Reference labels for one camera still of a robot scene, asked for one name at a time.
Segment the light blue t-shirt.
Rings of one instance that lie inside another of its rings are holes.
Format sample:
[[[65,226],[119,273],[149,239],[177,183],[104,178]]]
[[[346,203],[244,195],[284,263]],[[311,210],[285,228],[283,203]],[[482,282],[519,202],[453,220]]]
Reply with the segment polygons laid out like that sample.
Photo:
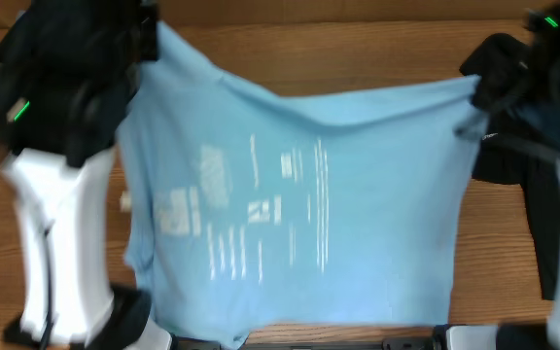
[[[475,77],[285,97],[157,36],[118,139],[162,328],[234,349],[276,323],[447,320]]]

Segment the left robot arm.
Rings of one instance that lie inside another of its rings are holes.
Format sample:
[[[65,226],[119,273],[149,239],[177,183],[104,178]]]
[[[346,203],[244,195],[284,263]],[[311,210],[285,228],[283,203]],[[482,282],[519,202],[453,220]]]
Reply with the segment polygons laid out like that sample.
[[[14,188],[25,277],[2,333],[31,349],[170,350],[144,291],[113,284],[106,196],[116,132],[158,57],[158,6],[34,1],[0,42],[3,177]]]

